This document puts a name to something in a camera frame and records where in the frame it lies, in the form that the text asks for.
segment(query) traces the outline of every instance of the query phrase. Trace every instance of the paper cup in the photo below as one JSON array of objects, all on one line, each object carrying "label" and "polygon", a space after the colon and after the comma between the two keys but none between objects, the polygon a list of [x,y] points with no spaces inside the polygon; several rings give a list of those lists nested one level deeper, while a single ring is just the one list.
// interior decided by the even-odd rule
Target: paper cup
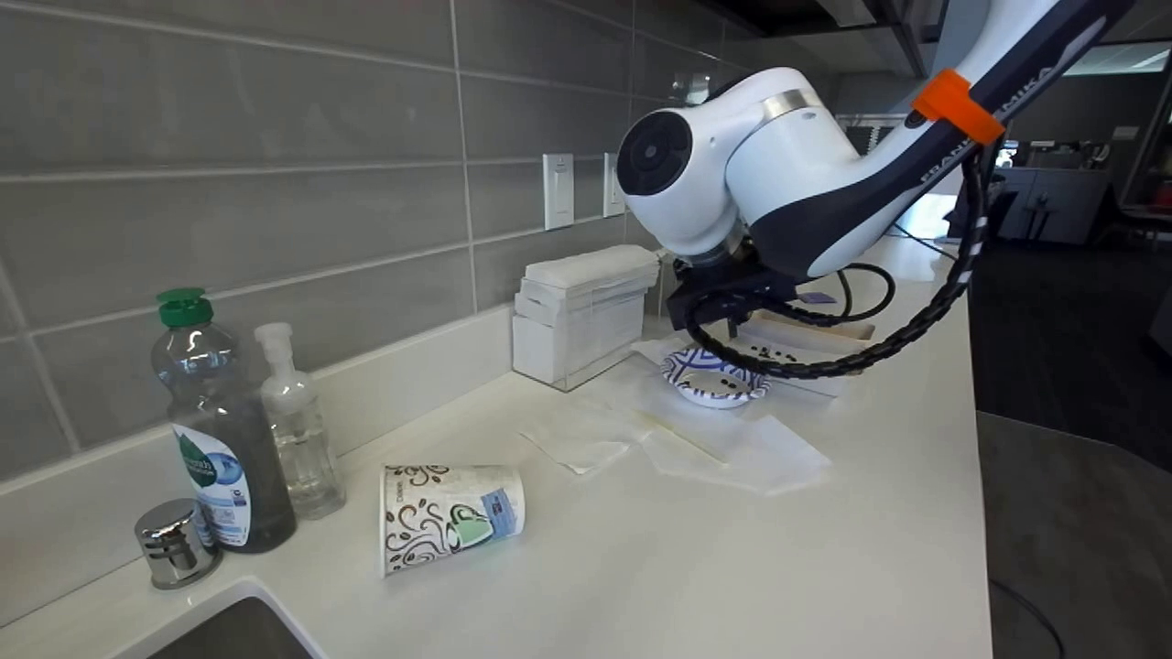
[{"label": "paper cup", "polygon": [[385,574],[511,537],[522,526],[517,469],[388,467],[379,486]]}]

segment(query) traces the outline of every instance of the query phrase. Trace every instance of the wall outlet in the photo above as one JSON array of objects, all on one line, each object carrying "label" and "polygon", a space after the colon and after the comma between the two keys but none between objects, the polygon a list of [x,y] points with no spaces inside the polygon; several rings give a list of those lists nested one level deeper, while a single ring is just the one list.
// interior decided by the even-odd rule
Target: wall outlet
[{"label": "wall outlet", "polygon": [[545,205],[545,229],[573,225],[573,157],[572,153],[542,153],[542,205]]},{"label": "wall outlet", "polygon": [[625,212],[625,195],[620,188],[620,153],[601,153],[601,212],[603,215]]}]

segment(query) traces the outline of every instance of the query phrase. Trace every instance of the green bottle cap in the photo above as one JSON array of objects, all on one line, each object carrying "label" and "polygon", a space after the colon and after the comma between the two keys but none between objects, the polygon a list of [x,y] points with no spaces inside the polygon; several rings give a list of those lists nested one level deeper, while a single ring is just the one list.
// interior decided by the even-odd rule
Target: green bottle cap
[{"label": "green bottle cap", "polygon": [[205,301],[205,291],[166,291],[157,293],[157,318],[168,329],[208,328],[212,303]]}]

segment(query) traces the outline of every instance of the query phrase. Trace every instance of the soap bottle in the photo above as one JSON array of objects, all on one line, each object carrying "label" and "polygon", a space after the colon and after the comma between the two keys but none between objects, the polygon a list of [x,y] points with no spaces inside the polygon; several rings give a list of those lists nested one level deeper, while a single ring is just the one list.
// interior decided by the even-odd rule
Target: soap bottle
[{"label": "soap bottle", "polygon": [[293,367],[293,329],[285,323],[256,328],[256,340],[269,367],[258,404],[277,445],[285,486],[297,515],[313,522],[345,506],[345,474],[324,436],[313,387]]},{"label": "soap bottle", "polygon": [[173,393],[173,432],[212,537],[263,553],[297,531],[277,451],[258,404],[239,384],[239,350],[212,328],[202,291],[157,296],[166,337],[148,353],[152,379]]}]

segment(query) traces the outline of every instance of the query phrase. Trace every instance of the bottle label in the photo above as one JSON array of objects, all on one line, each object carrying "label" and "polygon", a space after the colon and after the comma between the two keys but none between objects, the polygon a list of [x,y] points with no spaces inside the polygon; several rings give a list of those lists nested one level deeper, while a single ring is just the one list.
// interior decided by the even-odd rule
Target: bottle label
[{"label": "bottle label", "polygon": [[196,428],[177,426],[177,441],[214,544],[245,545],[252,531],[252,500],[241,461],[225,445]]}]

